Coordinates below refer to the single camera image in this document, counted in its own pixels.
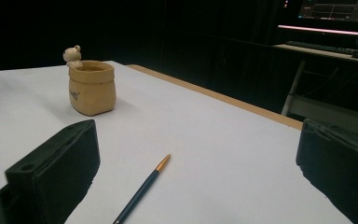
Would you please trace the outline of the dark blue pen gold tip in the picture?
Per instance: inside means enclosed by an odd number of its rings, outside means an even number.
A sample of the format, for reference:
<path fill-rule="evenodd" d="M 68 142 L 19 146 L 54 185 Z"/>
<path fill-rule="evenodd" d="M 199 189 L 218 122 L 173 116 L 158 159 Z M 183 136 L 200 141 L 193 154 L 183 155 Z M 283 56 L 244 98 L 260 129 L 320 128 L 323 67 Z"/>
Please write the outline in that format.
<path fill-rule="evenodd" d="M 163 171 L 170 158 L 170 154 L 166 155 L 164 159 L 157 165 L 157 167 L 152 171 L 152 173 L 144 181 L 141 187 L 138 188 L 135 194 L 131 197 L 131 199 L 117 216 L 113 224 L 124 224 L 128 216 L 132 213 L 133 209 L 139 204 L 139 202 L 143 199 L 145 194 L 149 191 L 151 186 L 157 180 L 159 174 Z"/>

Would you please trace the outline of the computer monitor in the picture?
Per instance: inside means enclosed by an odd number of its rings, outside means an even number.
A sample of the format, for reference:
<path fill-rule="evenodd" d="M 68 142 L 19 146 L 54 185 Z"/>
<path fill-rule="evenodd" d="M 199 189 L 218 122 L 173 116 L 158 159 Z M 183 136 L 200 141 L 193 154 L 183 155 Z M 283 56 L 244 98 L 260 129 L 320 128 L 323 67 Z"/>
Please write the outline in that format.
<path fill-rule="evenodd" d="M 303 0 L 300 19 L 358 22 L 358 0 Z"/>

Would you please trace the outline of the white table cover sheet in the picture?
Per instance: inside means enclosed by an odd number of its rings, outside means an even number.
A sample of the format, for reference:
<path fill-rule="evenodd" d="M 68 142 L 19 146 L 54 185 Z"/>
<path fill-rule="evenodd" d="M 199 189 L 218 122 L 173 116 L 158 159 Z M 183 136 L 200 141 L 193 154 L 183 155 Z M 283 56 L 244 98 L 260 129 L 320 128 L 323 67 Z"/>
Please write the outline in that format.
<path fill-rule="evenodd" d="M 96 117 L 101 166 L 66 224 L 113 224 L 159 162 L 166 168 L 126 224 L 350 224 L 296 166 L 300 129 L 124 65 L 117 103 Z M 81 115 L 68 70 L 0 71 L 5 170 Z"/>

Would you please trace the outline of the tan bag-shaped pen holder with bear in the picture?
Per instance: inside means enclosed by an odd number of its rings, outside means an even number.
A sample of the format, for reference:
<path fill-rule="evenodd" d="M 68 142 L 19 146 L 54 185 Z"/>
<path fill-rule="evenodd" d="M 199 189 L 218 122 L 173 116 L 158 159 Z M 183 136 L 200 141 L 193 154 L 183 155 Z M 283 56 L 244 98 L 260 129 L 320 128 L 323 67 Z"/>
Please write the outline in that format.
<path fill-rule="evenodd" d="M 114 66 L 99 61 L 83 61 L 78 45 L 66 49 L 62 57 L 69 68 L 72 107 L 86 116 L 111 111 L 117 100 Z"/>

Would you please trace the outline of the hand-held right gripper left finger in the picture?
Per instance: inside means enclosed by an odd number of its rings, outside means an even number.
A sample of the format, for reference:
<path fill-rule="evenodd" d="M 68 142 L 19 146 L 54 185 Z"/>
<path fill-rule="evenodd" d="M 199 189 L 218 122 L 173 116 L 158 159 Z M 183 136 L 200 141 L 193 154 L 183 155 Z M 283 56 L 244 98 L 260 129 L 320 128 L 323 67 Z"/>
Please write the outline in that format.
<path fill-rule="evenodd" d="M 10 224 L 64 224 L 101 163 L 96 123 L 69 125 L 6 170 Z"/>

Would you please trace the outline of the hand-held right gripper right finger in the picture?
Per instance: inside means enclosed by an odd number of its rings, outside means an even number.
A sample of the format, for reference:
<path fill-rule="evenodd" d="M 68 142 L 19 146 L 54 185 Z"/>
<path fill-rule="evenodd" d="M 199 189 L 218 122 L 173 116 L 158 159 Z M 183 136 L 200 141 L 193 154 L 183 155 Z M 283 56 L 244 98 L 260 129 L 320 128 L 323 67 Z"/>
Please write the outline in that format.
<path fill-rule="evenodd" d="M 296 164 L 316 189 L 353 224 L 358 224 L 358 134 L 306 119 Z"/>

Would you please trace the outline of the black keyboard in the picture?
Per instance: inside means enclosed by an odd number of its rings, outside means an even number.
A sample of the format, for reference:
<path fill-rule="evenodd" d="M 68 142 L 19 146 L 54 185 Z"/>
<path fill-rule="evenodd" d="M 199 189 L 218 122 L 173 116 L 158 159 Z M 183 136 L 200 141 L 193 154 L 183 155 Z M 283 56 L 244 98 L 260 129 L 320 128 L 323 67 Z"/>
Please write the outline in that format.
<path fill-rule="evenodd" d="M 324 45 L 311 44 L 311 43 L 298 42 L 298 41 L 288 41 L 285 44 L 288 46 L 293 46 L 293 47 L 300 47 L 300 48 L 306 48 L 306 49 L 317 49 L 317 50 L 341 53 L 341 54 L 346 54 L 346 55 L 352 55 L 354 52 L 357 51 L 356 49 L 345 49 L 345 48 L 324 46 Z"/>

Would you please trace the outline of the side desk with metal frame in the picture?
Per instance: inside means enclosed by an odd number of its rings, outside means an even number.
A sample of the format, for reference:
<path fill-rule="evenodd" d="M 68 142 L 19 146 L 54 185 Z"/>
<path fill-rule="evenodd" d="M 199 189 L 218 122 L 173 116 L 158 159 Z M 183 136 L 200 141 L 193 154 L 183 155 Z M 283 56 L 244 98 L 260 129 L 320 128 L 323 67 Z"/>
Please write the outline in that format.
<path fill-rule="evenodd" d="M 282 115 L 328 122 L 358 133 L 358 59 L 287 44 L 273 49 L 296 68 Z"/>

